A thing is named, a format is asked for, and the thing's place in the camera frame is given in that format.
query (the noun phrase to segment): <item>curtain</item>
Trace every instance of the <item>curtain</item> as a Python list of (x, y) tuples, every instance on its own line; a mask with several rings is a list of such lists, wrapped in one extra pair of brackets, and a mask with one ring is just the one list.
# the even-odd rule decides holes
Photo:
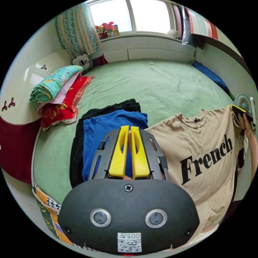
[(74, 57), (75, 53), (86, 52), (90, 55), (102, 50), (86, 2), (60, 14), (57, 17), (57, 28), (61, 43), (71, 57)]

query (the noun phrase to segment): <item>qr code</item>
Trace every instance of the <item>qr code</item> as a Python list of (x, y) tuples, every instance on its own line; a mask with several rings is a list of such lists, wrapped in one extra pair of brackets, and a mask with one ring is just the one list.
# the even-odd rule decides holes
[(138, 253), (142, 251), (140, 233), (118, 233), (118, 252)]

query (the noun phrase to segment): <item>camera lens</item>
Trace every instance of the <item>camera lens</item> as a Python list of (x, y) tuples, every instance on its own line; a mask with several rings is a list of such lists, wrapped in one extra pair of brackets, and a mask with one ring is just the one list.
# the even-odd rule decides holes
[(111, 223), (111, 215), (104, 209), (96, 209), (91, 212), (90, 220), (93, 225), (104, 228)]
[(152, 210), (145, 218), (145, 223), (150, 228), (160, 228), (167, 221), (167, 215), (163, 210)]
[(96, 212), (93, 216), (93, 219), (100, 225), (105, 224), (108, 220), (107, 215), (104, 212)]
[(155, 212), (150, 216), (149, 220), (152, 225), (159, 225), (164, 220), (164, 217), (161, 213)]

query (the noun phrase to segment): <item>bed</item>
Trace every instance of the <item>bed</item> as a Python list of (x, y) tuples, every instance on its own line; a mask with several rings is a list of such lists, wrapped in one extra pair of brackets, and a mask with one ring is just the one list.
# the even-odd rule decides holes
[[(192, 117), (202, 109), (233, 104), (216, 83), (191, 64), (168, 60), (129, 60), (96, 67), (77, 107), (78, 118), (89, 109), (104, 108), (135, 98), (148, 114), (148, 126), (178, 113)], [(41, 133), (35, 150), (34, 180), (37, 186), (62, 204), (72, 190), (70, 153), (77, 122), (60, 124)]]

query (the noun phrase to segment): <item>blue t-shirt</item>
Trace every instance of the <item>blue t-shirt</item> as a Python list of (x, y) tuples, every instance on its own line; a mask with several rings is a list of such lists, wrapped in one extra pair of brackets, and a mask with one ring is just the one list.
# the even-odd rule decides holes
[[(147, 122), (147, 114), (128, 112), (123, 109), (84, 120), (83, 181), (88, 181), (95, 152), (107, 133), (119, 129), (121, 126), (129, 126), (129, 129), (131, 129), (131, 126), (137, 126), (139, 129), (146, 129), (148, 128)], [(127, 149), (125, 175), (132, 177), (132, 156), (129, 149)]]

